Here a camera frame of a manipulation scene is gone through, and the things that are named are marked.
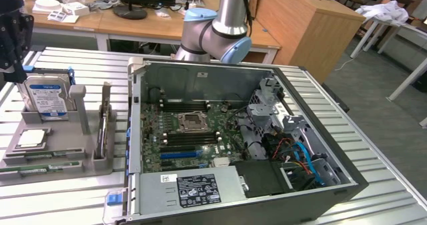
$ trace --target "hard drive label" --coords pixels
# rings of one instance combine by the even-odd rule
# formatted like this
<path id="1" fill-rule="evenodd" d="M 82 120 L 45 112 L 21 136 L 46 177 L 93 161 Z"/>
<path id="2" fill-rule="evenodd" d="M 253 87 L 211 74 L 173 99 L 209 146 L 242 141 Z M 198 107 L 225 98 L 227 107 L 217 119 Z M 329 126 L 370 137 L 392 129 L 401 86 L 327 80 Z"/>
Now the hard drive label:
<path id="1" fill-rule="evenodd" d="M 35 100 L 35 106 L 45 116 L 63 116 L 67 113 L 67 107 L 59 85 L 30 85 L 31 96 Z"/>
<path id="2" fill-rule="evenodd" d="M 179 204 L 183 208 L 222 202 L 214 174 L 177 178 Z"/>

